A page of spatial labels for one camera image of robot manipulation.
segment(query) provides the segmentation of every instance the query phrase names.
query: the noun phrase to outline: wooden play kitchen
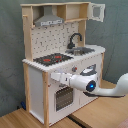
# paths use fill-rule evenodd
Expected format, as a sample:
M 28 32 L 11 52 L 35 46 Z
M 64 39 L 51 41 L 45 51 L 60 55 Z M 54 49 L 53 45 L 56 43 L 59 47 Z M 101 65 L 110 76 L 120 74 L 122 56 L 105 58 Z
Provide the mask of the wooden play kitchen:
M 90 70 L 97 72 L 96 86 L 100 86 L 105 49 L 85 45 L 85 29 L 86 20 L 103 22 L 105 5 L 69 2 L 21 6 L 26 109 L 48 128 L 97 98 L 68 83 L 71 74 Z

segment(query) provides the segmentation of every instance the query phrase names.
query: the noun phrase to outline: stovetop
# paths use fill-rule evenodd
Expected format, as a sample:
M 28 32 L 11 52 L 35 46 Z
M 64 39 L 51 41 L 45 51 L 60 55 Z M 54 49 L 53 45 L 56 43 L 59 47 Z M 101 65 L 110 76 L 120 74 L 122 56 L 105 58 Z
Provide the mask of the stovetop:
M 67 56 L 64 54 L 60 54 L 60 53 L 54 53 L 51 55 L 36 58 L 33 61 L 48 67 L 50 65 L 64 62 L 69 59 L 73 59 L 73 57 L 70 57 L 70 56 Z

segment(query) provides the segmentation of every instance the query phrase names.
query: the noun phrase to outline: countertop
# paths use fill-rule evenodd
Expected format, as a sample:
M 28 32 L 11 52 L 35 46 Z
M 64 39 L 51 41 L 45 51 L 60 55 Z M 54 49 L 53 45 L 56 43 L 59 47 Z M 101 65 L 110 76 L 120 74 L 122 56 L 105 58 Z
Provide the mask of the countertop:
M 73 57 L 74 59 L 70 59 L 70 60 L 67 60 L 67 61 L 62 62 L 62 63 L 54 64 L 54 65 L 51 65 L 49 67 L 43 66 L 43 65 L 38 64 L 36 62 L 31 62 L 31 61 L 29 61 L 27 59 L 24 59 L 23 62 L 27 63 L 28 65 L 31 65 L 31 66 L 39 69 L 39 70 L 41 70 L 41 71 L 48 72 L 48 71 L 50 71 L 52 69 L 56 69 L 58 67 L 66 65 L 66 64 L 75 63 L 76 61 L 80 61 L 82 59 L 87 59 L 87 58 L 90 58 L 92 56 L 96 56 L 96 55 L 99 55 L 99 54 L 105 52 L 105 48 L 103 48 L 101 46 L 97 46 L 97 45 L 86 45 L 86 48 L 91 48 L 91 49 L 94 49 L 95 51 L 94 52 L 90 52 L 90 53 L 85 54 L 85 55 L 82 55 L 82 56 L 74 56 L 74 55 L 65 53 L 65 51 L 60 51 L 61 54 L 68 55 L 70 57 Z
M 16 110 L 0 118 L 0 128 L 45 128 L 37 119 L 23 109 Z M 50 128 L 81 128 L 65 117 Z

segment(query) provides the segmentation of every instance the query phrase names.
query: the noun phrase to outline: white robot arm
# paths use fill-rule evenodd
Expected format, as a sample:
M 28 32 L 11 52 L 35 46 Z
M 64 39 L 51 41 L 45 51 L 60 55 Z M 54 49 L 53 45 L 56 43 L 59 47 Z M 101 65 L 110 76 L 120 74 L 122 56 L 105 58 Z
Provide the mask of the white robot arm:
M 123 97 L 128 94 L 128 73 L 120 77 L 114 89 L 102 89 L 96 86 L 97 72 L 85 69 L 80 75 L 52 73 L 51 78 L 71 88 L 83 91 L 89 97 Z

